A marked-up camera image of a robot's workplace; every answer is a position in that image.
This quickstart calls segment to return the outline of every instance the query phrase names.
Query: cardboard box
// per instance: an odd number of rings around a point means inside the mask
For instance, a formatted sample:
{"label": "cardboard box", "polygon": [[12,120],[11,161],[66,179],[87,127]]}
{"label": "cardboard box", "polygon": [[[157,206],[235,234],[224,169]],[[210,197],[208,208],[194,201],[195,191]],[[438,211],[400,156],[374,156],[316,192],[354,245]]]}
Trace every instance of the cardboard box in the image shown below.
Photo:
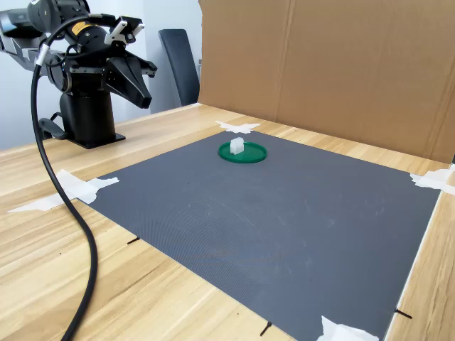
{"label": "cardboard box", "polygon": [[455,3],[201,0],[199,102],[449,163]]}

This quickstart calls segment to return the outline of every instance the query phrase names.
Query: black chair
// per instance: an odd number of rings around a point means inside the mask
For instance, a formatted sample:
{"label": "black chair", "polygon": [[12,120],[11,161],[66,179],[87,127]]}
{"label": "black chair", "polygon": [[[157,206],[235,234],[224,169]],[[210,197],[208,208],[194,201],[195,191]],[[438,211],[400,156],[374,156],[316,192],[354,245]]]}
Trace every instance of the black chair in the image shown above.
{"label": "black chair", "polygon": [[196,103],[199,97],[199,79],[186,31],[161,30],[159,35],[168,54],[182,106]]}

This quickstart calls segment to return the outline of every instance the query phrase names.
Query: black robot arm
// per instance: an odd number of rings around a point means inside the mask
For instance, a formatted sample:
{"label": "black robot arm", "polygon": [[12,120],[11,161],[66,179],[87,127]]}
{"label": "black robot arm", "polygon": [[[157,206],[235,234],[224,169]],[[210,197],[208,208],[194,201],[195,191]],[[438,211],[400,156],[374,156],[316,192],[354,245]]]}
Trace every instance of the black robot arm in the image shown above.
{"label": "black robot arm", "polygon": [[[0,49],[25,69],[33,70],[46,33],[89,14],[88,4],[82,0],[38,0],[27,9],[0,12]],[[151,95],[142,75],[154,77],[157,70],[152,62],[126,51],[142,29],[141,19],[102,14],[91,17],[89,23],[76,23],[58,36],[70,46],[66,53],[50,50],[41,75],[63,93],[61,113],[53,117],[62,117],[65,130],[41,119],[43,138],[69,139],[85,148],[124,139],[114,130],[110,93],[148,108]]]}

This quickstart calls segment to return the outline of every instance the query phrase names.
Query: white tape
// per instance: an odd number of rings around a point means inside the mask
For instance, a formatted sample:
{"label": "white tape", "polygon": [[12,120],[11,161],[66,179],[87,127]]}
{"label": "white tape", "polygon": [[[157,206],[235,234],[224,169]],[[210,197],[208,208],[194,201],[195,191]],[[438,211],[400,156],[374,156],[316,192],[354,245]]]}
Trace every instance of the white tape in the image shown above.
{"label": "white tape", "polygon": [[215,121],[220,125],[220,128],[226,129],[226,131],[231,131],[232,133],[243,133],[243,134],[249,134],[252,129],[256,128],[257,126],[260,126],[260,123],[254,123],[254,124],[242,124],[241,126],[233,126],[232,124],[227,124],[225,122],[220,122],[220,121]]}
{"label": "white tape", "polygon": [[366,331],[337,325],[322,316],[323,335],[317,341],[379,341],[379,338],[368,334]]}
{"label": "white tape", "polygon": [[[66,170],[61,170],[57,173],[58,182],[62,185],[66,195],[70,200],[78,198],[85,202],[86,204],[91,204],[97,198],[97,192],[99,189],[106,186],[118,183],[118,178],[113,179],[92,179],[88,182],[82,181],[79,178],[76,178],[74,175],[70,174]],[[44,197],[30,204],[24,205],[22,207],[15,208],[10,212],[23,212],[23,211],[48,211],[51,208],[57,207],[64,204],[62,198],[58,193],[51,195],[49,197]]]}
{"label": "white tape", "polygon": [[442,190],[445,193],[455,195],[455,186],[449,185],[447,180],[455,172],[455,165],[451,165],[449,169],[438,169],[434,172],[428,171],[424,176],[410,174],[412,181],[416,186],[434,188]]}
{"label": "white tape", "polygon": [[44,43],[43,46],[41,46],[40,54],[38,56],[38,59],[36,60],[36,64],[37,65],[43,66],[44,60],[45,60],[46,55],[48,54],[48,52],[49,52],[49,46],[47,46]]}

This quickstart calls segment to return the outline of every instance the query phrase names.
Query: green plate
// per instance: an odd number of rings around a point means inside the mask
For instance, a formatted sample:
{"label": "green plate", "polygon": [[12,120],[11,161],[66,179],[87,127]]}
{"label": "green plate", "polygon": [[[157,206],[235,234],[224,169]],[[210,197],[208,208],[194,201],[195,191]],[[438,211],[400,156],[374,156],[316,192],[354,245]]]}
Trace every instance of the green plate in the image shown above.
{"label": "green plate", "polygon": [[252,142],[243,143],[243,152],[237,155],[230,153],[230,142],[222,144],[218,149],[218,155],[230,162],[236,163],[255,163],[267,157],[267,149],[259,144]]}

